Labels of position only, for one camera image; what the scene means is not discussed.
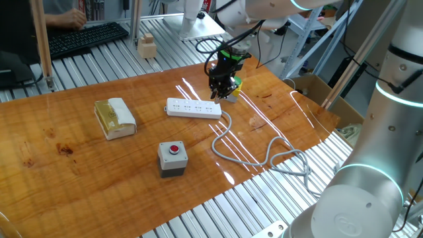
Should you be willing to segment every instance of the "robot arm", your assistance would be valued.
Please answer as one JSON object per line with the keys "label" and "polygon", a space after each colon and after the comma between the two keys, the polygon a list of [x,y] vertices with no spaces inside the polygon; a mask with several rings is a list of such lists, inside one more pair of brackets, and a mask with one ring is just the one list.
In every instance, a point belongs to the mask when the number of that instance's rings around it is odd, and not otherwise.
{"label": "robot arm", "polygon": [[[334,0],[217,0],[218,16],[227,26],[256,24],[335,2]],[[294,220],[283,238],[386,238],[399,217],[411,167],[423,150],[423,9],[408,0],[404,17],[383,64],[362,132],[319,201]],[[236,70],[221,50],[209,70],[213,97],[230,94]]]}

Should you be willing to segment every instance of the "emergency stop button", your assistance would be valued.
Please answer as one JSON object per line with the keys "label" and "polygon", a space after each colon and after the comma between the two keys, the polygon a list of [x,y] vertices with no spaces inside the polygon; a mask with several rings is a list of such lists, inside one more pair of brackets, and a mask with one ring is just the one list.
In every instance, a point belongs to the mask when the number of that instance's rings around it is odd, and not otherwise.
{"label": "emergency stop button", "polygon": [[172,146],[169,148],[169,152],[170,152],[172,155],[176,155],[176,154],[178,154],[178,153],[179,153],[179,147],[178,147],[177,145],[172,145]]}

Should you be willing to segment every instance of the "keyboard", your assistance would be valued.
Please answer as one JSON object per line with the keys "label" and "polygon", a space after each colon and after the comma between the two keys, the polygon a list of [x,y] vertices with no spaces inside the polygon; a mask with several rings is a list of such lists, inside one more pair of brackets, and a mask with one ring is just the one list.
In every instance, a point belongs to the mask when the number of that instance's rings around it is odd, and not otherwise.
{"label": "keyboard", "polygon": [[81,48],[97,46],[105,42],[127,36],[129,33],[118,23],[110,22],[99,26],[93,26],[62,34],[48,40],[52,59],[80,50]]}

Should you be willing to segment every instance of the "white power strip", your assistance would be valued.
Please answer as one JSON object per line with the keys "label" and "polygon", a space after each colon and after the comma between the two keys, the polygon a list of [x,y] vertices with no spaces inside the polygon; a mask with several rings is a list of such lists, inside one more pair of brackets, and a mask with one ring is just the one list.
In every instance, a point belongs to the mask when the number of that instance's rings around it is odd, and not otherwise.
{"label": "white power strip", "polygon": [[167,99],[165,111],[169,116],[219,119],[222,116],[220,104],[210,101]]}

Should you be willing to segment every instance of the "glossy wooden tabletop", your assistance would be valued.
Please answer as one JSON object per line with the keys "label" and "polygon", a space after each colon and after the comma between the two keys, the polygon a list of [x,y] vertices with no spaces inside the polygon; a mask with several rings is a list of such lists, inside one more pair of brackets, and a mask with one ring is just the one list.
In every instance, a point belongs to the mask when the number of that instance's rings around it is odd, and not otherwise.
{"label": "glossy wooden tabletop", "polygon": [[[298,149],[323,141],[338,118],[248,59],[237,103],[221,103],[233,128],[217,149],[263,161],[269,141]],[[208,100],[203,64],[0,104],[0,212],[23,237],[134,238],[268,167],[217,157],[212,140],[226,119],[168,117],[169,97]],[[137,134],[107,141],[94,102],[121,97]],[[182,177],[161,179],[160,142],[183,141]],[[271,154],[287,151],[275,142]]]}

